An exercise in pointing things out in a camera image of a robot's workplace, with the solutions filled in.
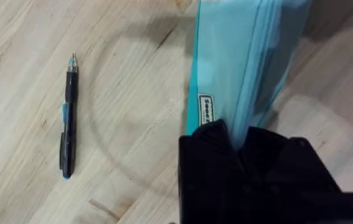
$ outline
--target pen grip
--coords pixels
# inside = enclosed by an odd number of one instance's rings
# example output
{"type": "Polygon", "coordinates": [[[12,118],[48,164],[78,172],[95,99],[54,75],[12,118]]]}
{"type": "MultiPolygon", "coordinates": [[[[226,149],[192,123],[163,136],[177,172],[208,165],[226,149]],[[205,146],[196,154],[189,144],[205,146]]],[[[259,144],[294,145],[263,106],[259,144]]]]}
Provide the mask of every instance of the pen grip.
{"type": "Polygon", "coordinates": [[[66,103],[77,102],[78,75],[76,72],[68,72],[66,75],[66,103]]]}

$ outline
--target wood grain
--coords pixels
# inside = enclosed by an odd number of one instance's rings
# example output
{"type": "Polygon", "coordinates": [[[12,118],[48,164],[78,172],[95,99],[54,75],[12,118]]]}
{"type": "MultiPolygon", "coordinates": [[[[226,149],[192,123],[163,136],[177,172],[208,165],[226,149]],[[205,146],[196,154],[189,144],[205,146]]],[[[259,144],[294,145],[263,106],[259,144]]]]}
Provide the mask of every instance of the wood grain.
{"type": "MultiPolygon", "coordinates": [[[[0,223],[178,223],[196,3],[0,0],[0,223]],[[78,154],[65,181],[58,147],[72,52],[78,154]]],[[[353,190],[352,1],[317,1],[273,110],[269,128],[307,137],[353,190]]]]}

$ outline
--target black object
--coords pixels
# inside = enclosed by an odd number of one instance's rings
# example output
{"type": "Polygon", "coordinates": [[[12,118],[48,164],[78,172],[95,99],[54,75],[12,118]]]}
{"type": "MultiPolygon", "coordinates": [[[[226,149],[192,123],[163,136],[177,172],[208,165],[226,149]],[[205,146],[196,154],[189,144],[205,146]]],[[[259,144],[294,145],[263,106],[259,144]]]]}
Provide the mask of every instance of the black object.
{"type": "Polygon", "coordinates": [[[78,95],[78,67],[75,54],[69,61],[66,74],[65,129],[60,138],[59,168],[63,177],[69,179],[75,168],[76,157],[76,119],[78,95]]]}
{"type": "Polygon", "coordinates": [[[353,220],[353,194],[304,138],[249,128],[236,152],[223,121],[205,124],[180,138],[178,175],[181,224],[353,220]]]}

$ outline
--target plastic bag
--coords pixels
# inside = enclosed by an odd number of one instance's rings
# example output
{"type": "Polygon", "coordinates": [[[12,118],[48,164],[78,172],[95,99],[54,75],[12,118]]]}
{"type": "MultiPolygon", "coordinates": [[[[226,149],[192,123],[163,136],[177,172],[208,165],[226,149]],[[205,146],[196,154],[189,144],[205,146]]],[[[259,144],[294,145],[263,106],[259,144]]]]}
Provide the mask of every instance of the plastic bag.
{"type": "Polygon", "coordinates": [[[187,134],[223,119],[234,149],[262,120],[285,82],[310,0],[201,1],[187,134]]]}

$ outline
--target blue pen clip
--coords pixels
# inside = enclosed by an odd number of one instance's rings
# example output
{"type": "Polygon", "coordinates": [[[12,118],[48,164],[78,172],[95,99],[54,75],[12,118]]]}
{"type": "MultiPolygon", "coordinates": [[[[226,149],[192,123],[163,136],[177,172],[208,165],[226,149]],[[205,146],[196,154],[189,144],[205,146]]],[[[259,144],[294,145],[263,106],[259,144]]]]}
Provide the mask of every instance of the blue pen clip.
{"type": "Polygon", "coordinates": [[[66,123],[66,104],[62,105],[62,118],[63,122],[66,123]]]}

